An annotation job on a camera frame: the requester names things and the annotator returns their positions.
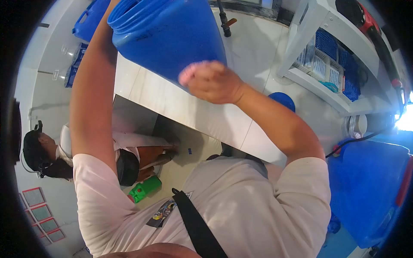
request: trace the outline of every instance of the white shelf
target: white shelf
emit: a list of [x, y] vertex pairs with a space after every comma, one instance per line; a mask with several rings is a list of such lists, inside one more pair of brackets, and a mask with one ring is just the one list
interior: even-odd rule
[[[369, 73], [369, 84], [365, 87], [378, 88], [376, 95], [369, 95], [348, 103], [317, 80], [297, 68], [292, 68], [294, 61], [319, 28], [325, 29], [340, 40], [365, 64]], [[390, 44], [384, 33], [382, 33], [382, 38], [394, 60]], [[380, 61], [374, 45], [336, 10], [334, 0], [301, 0], [290, 25], [285, 55], [277, 67], [278, 76], [285, 76], [310, 90], [337, 109], [343, 116], [399, 109], [396, 91], [391, 85], [384, 64]]]
[[285, 76], [325, 100], [328, 104], [339, 111], [339, 113], [346, 114], [350, 112], [350, 106], [347, 102], [329, 90], [326, 86], [318, 82], [316, 79], [310, 77], [299, 69], [291, 68]]

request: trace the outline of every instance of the person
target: person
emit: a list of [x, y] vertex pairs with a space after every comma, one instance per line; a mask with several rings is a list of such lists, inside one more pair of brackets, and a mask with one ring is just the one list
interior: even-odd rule
[[[43, 123], [38, 121], [34, 130], [24, 136], [23, 154], [26, 164], [33, 171], [39, 171], [40, 177], [62, 178], [72, 182], [73, 156], [69, 125], [63, 126], [58, 145], [42, 130]], [[129, 170], [129, 173], [137, 174], [136, 180], [120, 181], [122, 185], [125, 183], [130, 186], [135, 181], [143, 181], [153, 174], [153, 166], [169, 162], [176, 154], [177, 146], [163, 138], [123, 132], [113, 132], [112, 138], [117, 163], [121, 156], [121, 160], [124, 161], [130, 152], [133, 154], [130, 155], [132, 162], [139, 167], [137, 173]]]
[[294, 112], [219, 62], [195, 64], [180, 79], [194, 96], [213, 104], [234, 104], [262, 128], [287, 156], [277, 183], [271, 184], [255, 161], [219, 156], [200, 162], [182, 191], [173, 190], [173, 199], [142, 210], [119, 189], [111, 138], [117, 50], [106, 23], [115, 4], [112, 0], [93, 35], [70, 103], [79, 227], [91, 254], [316, 257], [331, 216], [322, 146]]

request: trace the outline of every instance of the black cap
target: black cap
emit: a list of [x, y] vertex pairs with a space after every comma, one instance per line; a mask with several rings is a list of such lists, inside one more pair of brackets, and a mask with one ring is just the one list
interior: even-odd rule
[[42, 121], [39, 120], [39, 124], [34, 127], [34, 130], [28, 132], [23, 139], [24, 160], [33, 171], [40, 171], [45, 163], [49, 163], [47, 152], [39, 142], [42, 128]]

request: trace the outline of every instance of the red power tool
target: red power tool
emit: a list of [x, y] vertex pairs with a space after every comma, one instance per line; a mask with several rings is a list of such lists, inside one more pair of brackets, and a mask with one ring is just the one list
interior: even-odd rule
[[400, 96], [400, 114], [402, 114], [404, 105], [409, 98], [409, 92], [408, 94], [405, 94], [405, 89], [400, 81], [396, 65], [393, 62], [392, 55], [390, 54], [386, 43], [381, 37], [381, 30], [377, 22], [367, 9], [356, 0], [336, 0], [336, 8], [339, 13], [354, 24], [373, 43], [379, 59], [385, 65], [392, 86]]

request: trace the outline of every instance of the blue floor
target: blue floor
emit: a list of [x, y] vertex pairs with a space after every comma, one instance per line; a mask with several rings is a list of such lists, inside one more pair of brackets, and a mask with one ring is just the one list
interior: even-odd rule
[[342, 226], [336, 234], [329, 235], [327, 246], [321, 248], [317, 258], [346, 258], [356, 247], [356, 242]]

